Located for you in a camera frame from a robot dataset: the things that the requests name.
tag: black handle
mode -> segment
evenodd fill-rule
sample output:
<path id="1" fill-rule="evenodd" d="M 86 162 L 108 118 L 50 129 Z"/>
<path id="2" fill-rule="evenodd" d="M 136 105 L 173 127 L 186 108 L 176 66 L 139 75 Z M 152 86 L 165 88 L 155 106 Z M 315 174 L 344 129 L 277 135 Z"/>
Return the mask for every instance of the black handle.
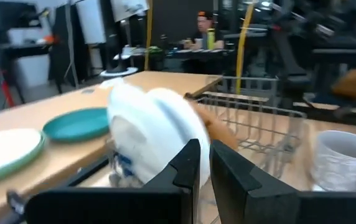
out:
<path id="1" fill-rule="evenodd" d="M 6 217 L 4 217 L 0 224 L 20 224 L 24 221 L 24 205 L 26 201 L 14 190 L 6 192 L 6 201 L 12 209 Z"/>

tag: mug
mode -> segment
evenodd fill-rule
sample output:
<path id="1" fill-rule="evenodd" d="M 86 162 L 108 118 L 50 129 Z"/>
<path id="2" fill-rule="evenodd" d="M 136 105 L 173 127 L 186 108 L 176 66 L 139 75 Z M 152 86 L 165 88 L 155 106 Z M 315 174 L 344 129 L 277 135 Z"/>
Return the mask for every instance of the mug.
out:
<path id="1" fill-rule="evenodd" d="M 328 191 L 356 191 L 356 134 L 323 131 L 317 137 L 311 175 Z"/>

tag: dark background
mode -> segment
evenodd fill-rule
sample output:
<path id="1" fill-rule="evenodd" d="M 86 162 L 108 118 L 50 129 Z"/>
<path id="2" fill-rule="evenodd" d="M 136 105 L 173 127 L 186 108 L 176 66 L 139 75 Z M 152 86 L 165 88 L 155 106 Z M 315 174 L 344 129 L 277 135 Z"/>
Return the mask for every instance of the dark background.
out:
<path id="1" fill-rule="evenodd" d="M 212 10 L 212 0 L 153 0 L 152 44 L 162 34 L 169 42 L 188 38 L 197 29 L 197 13 Z"/>

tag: cap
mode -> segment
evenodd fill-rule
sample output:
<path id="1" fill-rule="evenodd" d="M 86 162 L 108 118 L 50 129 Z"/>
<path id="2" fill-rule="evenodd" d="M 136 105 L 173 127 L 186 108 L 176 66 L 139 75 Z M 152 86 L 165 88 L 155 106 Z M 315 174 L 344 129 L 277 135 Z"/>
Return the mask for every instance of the cap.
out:
<path id="1" fill-rule="evenodd" d="M 197 13 L 197 16 L 205 17 L 207 20 L 213 19 L 213 13 L 209 11 L 199 11 L 199 13 Z"/>

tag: white plate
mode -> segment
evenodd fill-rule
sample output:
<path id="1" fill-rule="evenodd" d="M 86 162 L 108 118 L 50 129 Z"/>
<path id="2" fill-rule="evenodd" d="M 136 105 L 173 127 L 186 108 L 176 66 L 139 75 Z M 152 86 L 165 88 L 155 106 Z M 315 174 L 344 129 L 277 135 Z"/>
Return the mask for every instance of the white plate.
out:
<path id="1" fill-rule="evenodd" d="M 116 72 L 116 73 L 108 73 L 107 70 L 101 72 L 99 74 L 102 78 L 118 78 L 118 77 L 125 77 L 127 75 L 132 75 L 138 71 L 136 67 L 128 67 L 126 71 L 123 72 Z"/>
<path id="2" fill-rule="evenodd" d="M 203 121 L 180 94 L 165 88 L 156 88 L 148 92 L 160 109 L 167 115 L 178 130 L 181 139 L 187 143 L 198 139 L 201 147 L 200 157 L 200 187 L 210 177 L 210 139 Z"/>
<path id="3" fill-rule="evenodd" d="M 0 131 L 0 168 L 6 167 L 30 154 L 41 142 L 35 129 Z"/>
<path id="4" fill-rule="evenodd" d="M 131 169 L 143 183 L 185 146 L 156 102 L 135 86 L 121 84 L 112 89 L 108 116 L 118 152 L 131 159 Z"/>

